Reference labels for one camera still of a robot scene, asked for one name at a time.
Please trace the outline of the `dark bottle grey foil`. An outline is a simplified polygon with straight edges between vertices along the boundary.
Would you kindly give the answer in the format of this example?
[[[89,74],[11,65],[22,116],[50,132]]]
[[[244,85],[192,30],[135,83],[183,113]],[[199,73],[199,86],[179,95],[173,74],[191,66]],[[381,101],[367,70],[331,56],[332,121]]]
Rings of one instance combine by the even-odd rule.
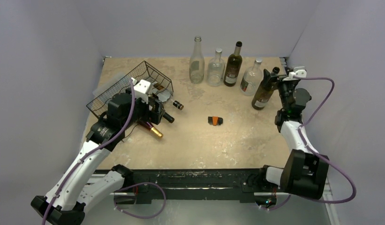
[[[274,67],[272,69],[272,89],[265,90],[262,86],[262,81],[259,84],[259,87],[254,94],[254,97],[251,102],[251,106],[256,110],[262,110],[267,105],[269,99],[271,98],[274,91],[277,89],[278,74],[280,72],[279,67]]]

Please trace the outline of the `dark green bottle silver foil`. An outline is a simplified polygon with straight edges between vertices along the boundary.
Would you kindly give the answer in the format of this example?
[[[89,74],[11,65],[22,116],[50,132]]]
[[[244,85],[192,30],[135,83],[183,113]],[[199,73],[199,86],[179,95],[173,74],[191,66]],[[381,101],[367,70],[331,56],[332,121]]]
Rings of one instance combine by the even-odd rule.
[[[242,56],[241,56],[241,48],[242,42],[237,41],[234,49],[234,53],[232,53],[227,60],[225,74],[223,82],[226,86],[232,87],[236,84],[237,77],[240,72],[240,68],[242,65]]]

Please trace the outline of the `clear round bottle silver cap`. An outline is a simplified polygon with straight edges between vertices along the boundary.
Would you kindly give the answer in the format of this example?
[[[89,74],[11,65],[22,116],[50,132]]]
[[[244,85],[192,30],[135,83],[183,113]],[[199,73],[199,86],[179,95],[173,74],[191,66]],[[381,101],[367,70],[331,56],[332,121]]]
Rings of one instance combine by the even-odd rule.
[[[207,69],[207,83],[211,87],[218,87],[223,82],[225,62],[222,58],[222,49],[215,49],[215,56],[209,61]]]

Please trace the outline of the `tall clear bottle no cap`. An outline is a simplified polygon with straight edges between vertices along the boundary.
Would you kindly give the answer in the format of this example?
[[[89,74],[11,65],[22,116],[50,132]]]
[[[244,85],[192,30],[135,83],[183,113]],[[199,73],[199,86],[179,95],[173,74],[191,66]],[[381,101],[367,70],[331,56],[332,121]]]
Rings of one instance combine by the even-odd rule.
[[[189,78],[193,84],[199,84],[204,79],[204,57],[201,46],[202,38],[195,36],[194,50],[189,61]]]

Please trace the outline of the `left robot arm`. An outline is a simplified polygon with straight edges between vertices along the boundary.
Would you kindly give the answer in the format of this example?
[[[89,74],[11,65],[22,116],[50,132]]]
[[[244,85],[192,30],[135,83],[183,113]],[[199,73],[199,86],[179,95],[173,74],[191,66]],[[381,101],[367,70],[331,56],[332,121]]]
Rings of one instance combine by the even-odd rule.
[[[125,130],[136,122],[158,125],[166,113],[156,97],[126,91],[106,102],[106,111],[92,125],[76,159],[58,183],[45,195],[37,195],[32,208],[42,217],[42,224],[79,225],[87,212],[114,191],[137,191],[134,173],[122,165],[114,166],[101,180],[85,187],[101,162],[109,156]]]

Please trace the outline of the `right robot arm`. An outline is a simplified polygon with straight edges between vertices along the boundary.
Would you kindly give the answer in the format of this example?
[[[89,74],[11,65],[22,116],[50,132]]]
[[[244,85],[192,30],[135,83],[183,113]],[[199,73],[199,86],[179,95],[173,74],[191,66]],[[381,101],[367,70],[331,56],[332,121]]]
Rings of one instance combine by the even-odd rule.
[[[302,112],[312,97],[297,84],[306,76],[305,67],[288,67],[286,74],[277,79],[282,108],[277,112],[275,125],[290,155],[284,168],[265,165],[266,172],[257,177],[257,186],[267,191],[277,185],[286,193],[318,200],[324,191],[329,165],[328,157],[311,145],[302,126]]]

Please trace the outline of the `dark bottle black cap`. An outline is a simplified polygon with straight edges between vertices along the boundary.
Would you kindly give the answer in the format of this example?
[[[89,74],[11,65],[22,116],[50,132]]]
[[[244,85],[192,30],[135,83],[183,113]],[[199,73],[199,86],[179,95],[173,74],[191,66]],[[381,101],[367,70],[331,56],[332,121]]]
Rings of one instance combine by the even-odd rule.
[[[162,112],[161,117],[165,120],[167,120],[169,123],[173,123],[175,121],[174,117],[172,117],[170,114],[167,112]]]

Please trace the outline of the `clear flat bottle black cap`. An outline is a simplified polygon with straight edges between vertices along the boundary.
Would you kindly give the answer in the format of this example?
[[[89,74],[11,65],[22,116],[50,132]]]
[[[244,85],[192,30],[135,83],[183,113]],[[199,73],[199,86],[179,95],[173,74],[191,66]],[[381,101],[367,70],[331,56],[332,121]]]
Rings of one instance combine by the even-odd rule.
[[[151,94],[157,97],[162,103],[170,101],[171,104],[178,110],[183,110],[184,105],[173,98],[173,93],[168,89],[159,84],[158,82],[152,83]]]

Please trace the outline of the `red wine bottle gold foil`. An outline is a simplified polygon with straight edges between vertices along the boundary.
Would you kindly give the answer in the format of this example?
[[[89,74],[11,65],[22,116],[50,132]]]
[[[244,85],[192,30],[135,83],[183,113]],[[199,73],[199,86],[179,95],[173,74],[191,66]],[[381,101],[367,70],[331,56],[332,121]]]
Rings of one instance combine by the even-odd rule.
[[[150,133],[152,133],[157,138],[161,139],[163,138],[163,134],[151,123],[144,120],[139,120],[138,125],[142,126],[146,130],[148,130]]]

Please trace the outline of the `orange hex key set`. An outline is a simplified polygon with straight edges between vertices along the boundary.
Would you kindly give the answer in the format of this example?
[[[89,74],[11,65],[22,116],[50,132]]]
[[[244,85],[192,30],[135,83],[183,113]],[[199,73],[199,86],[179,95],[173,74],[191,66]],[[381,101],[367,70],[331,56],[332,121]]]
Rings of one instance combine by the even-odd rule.
[[[209,116],[208,123],[213,126],[219,126],[223,124],[223,118],[217,116]]]

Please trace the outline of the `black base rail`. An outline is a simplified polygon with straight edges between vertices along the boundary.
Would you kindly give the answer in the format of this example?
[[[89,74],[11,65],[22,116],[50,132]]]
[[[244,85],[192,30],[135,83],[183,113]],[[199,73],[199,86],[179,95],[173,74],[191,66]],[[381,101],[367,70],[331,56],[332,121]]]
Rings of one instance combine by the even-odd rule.
[[[222,200],[256,203],[274,208],[289,198],[278,186],[267,182],[263,168],[256,169],[121,169],[126,174],[117,191],[117,204],[150,204],[153,200]]]

